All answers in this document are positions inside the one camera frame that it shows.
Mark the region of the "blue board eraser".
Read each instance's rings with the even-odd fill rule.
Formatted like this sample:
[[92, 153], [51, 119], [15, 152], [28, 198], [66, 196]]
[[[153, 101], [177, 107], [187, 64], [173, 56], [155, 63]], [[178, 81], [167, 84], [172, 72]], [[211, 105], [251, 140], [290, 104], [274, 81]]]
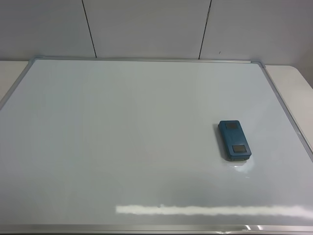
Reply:
[[238, 120], [221, 120], [218, 124], [226, 159], [231, 162], [247, 161], [252, 152]]

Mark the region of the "white whiteboard with aluminium frame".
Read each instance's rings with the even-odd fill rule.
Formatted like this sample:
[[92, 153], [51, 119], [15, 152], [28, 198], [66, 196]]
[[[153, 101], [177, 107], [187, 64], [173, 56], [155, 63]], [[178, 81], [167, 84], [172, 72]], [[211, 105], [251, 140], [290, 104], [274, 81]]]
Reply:
[[311, 234], [312, 160], [261, 63], [36, 58], [0, 103], [0, 232]]

